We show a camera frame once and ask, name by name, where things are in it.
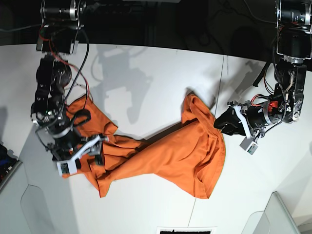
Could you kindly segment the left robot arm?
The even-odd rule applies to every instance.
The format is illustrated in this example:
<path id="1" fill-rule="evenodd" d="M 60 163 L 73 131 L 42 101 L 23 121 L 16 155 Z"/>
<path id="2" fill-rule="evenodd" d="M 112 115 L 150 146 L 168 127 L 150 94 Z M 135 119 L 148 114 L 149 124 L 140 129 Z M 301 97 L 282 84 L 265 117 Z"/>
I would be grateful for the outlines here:
<path id="1" fill-rule="evenodd" d="M 312 2 L 277 0 L 272 57 L 253 82 L 264 81 L 268 95 L 228 102 L 214 127 L 229 136 L 256 140 L 279 124 L 298 121 L 304 100 L 306 61 L 312 58 Z"/>

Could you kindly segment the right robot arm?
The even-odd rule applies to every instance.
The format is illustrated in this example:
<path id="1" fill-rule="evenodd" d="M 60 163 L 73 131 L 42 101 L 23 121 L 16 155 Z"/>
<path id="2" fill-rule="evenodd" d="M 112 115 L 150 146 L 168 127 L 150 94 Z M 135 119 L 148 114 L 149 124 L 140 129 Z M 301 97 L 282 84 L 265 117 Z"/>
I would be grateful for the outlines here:
<path id="1" fill-rule="evenodd" d="M 31 120 L 37 126 L 36 133 L 45 131 L 52 138 L 52 142 L 43 146 L 52 154 L 61 175 L 76 173 L 83 155 L 93 156 L 97 165 L 104 164 L 102 150 L 106 136 L 101 133 L 83 136 L 79 131 L 92 118 L 87 109 L 89 88 L 81 107 L 69 111 L 67 105 L 82 68 L 71 64 L 65 56 L 75 53 L 86 10 L 83 0 L 44 0 L 40 7 L 42 26 L 36 50 L 44 57 L 36 71 Z"/>

